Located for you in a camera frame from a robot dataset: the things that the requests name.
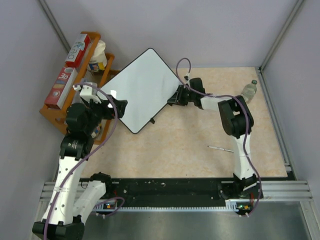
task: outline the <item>water bottle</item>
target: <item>water bottle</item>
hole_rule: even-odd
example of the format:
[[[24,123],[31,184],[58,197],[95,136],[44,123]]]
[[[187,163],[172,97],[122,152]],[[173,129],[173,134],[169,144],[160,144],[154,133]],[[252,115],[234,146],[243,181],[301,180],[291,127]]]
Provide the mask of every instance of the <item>water bottle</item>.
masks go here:
[[[257,83],[257,80],[252,80],[251,83],[245,85],[244,89],[241,92],[241,96],[247,104],[250,103],[257,92]]]

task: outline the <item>white tablet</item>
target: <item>white tablet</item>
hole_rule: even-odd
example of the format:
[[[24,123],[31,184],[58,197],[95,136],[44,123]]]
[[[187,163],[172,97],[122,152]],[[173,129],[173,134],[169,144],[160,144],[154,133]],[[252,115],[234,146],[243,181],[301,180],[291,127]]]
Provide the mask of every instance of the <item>white tablet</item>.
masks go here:
[[[101,90],[117,100],[127,100],[123,124],[137,134],[176,92],[180,82],[152,48],[147,49]]]

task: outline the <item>beige tabletop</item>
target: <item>beige tabletop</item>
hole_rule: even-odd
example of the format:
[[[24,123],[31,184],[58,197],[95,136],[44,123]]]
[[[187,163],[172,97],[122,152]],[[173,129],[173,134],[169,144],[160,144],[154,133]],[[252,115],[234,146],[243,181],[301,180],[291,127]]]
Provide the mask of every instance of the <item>beige tabletop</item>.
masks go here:
[[[181,77],[187,72],[179,69]],[[239,95],[244,86],[258,79],[254,67],[193,68],[190,77],[200,77],[207,93]],[[248,104],[254,119],[251,158],[262,177],[286,177],[286,169],[265,99],[258,83]],[[165,106],[138,134],[121,122],[110,140],[88,161],[82,177],[102,172],[112,178],[220,178],[231,177],[231,137],[222,128],[217,111],[188,106]]]

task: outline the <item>wooden shelf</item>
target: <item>wooden shelf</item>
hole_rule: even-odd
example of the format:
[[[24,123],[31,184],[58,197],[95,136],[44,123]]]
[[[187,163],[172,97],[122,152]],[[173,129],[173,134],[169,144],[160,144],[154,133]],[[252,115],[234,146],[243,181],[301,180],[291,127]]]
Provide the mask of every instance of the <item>wooden shelf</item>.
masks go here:
[[[96,76],[95,73],[87,74],[87,65],[89,64],[89,61],[95,52],[95,49],[97,47],[98,41],[101,38],[101,35],[98,32],[90,32],[90,31],[83,31],[81,33],[88,34],[91,39],[91,43],[89,46],[90,48],[86,52],[86,57],[82,60],[80,67],[77,68],[78,74],[73,84],[80,83],[85,76]],[[108,82],[109,73],[111,73],[111,75],[116,75],[118,73],[118,71],[116,70],[111,70],[111,66],[112,66],[113,60],[115,59],[115,56],[112,53],[106,53],[105,56],[107,59],[107,65],[98,83],[99,88],[101,88],[103,85],[105,85]],[[67,116],[67,108],[72,104],[75,94],[76,94],[76,91],[73,88],[71,88],[65,99],[62,109],[52,109],[44,104],[39,111],[49,122],[51,122],[64,135],[67,133],[67,125],[65,123],[66,116]],[[94,142],[95,144],[100,144],[104,141],[109,129],[109,125],[110,125],[110,121],[106,121],[105,125],[102,126],[102,132],[98,140]]]

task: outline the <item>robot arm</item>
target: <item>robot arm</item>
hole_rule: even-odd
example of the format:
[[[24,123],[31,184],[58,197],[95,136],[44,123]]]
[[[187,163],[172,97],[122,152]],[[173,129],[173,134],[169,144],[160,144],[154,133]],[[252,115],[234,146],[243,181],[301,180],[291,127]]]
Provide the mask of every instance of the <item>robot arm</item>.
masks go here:
[[[193,78],[188,81],[192,89],[205,94],[201,78]],[[168,100],[169,105],[186,106],[189,102],[203,110],[219,111],[222,126],[225,133],[231,136],[234,150],[234,191],[238,195],[244,195],[249,189],[257,185],[257,177],[255,171],[248,162],[244,152],[244,138],[246,133],[245,114],[249,119],[249,130],[246,138],[245,149],[248,156],[251,156],[250,137],[251,129],[254,125],[254,119],[248,109],[246,102],[242,96],[236,96],[245,108],[245,112],[241,111],[237,102],[230,97],[209,97],[195,93],[183,85],[180,85],[175,94]]]
[[[60,146],[59,168],[52,197],[42,221],[35,222],[32,228],[32,232],[41,239],[44,237],[45,222],[52,204],[54,206],[48,220],[47,239],[78,240],[84,234],[85,223],[95,204],[100,198],[110,197],[108,194],[112,184],[111,177],[96,173],[91,176],[87,188],[75,202],[78,183],[87,161],[72,171],[63,187],[60,188],[60,186],[70,174],[70,170],[90,153],[94,144],[91,134],[101,120],[113,119],[114,111],[117,111],[118,117],[121,118],[128,102],[119,101],[110,96],[116,105],[116,109],[113,109],[109,107],[109,101],[101,100],[92,87],[77,86],[75,90],[81,91],[80,97],[84,104],[74,103],[66,111],[67,134]]]

